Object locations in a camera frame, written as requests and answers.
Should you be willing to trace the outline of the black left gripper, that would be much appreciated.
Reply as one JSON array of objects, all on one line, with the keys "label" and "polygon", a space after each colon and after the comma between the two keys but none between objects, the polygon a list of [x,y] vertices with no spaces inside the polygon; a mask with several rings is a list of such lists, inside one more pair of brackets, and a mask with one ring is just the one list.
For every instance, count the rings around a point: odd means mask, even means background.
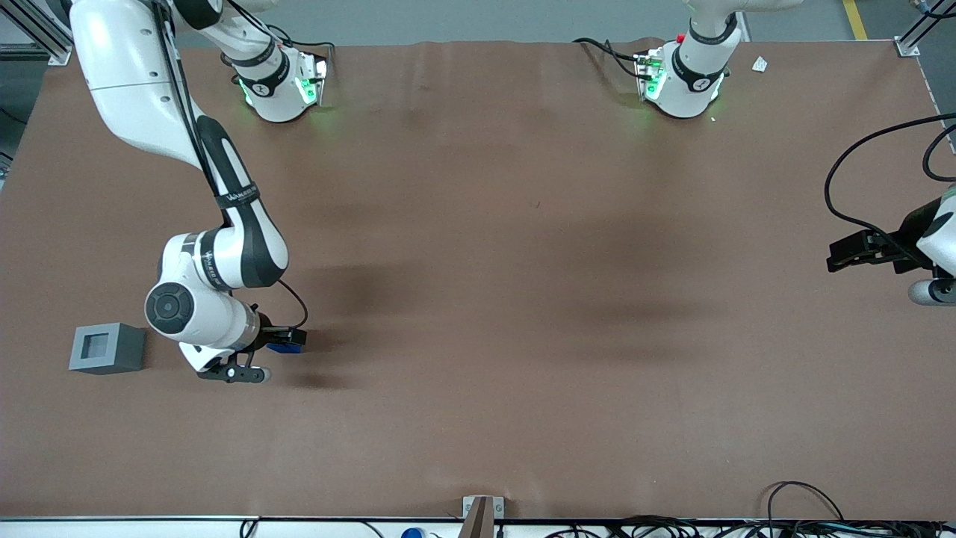
[{"label": "black left gripper", "polygon": [[854,234],[831,244],[831,256],[827,258],[828,272],[836,273],[858,265],[884,265],[892,262],[895,273],[907,273],[918,268],[932,270],[934,262],[919,251],[917,241],[928,231],[940,205],[941,199],[936,198],[912,210],[906,214],[898,231],[893,233],[895,241],[909,252],[904,258],[895,260],[895,256],[891,256],[895,254],[895,247],[883,235],[873,229],[858,229]]}]

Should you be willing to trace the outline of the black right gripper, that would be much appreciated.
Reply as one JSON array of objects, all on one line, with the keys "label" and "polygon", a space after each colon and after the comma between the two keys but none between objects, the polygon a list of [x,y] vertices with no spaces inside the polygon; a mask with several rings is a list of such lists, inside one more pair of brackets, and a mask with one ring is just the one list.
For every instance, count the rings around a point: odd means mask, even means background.
[{"label": "black right gripper", "polygon": [[257,304],[250,306],[253,314],[256,314],[258,320],[258,330],[250,351],[260,350],[269,344],[269,347],[303,347],[307,341],[307,332],[299,327],[272,327],[272,321],[266,314],[260,313]]}]

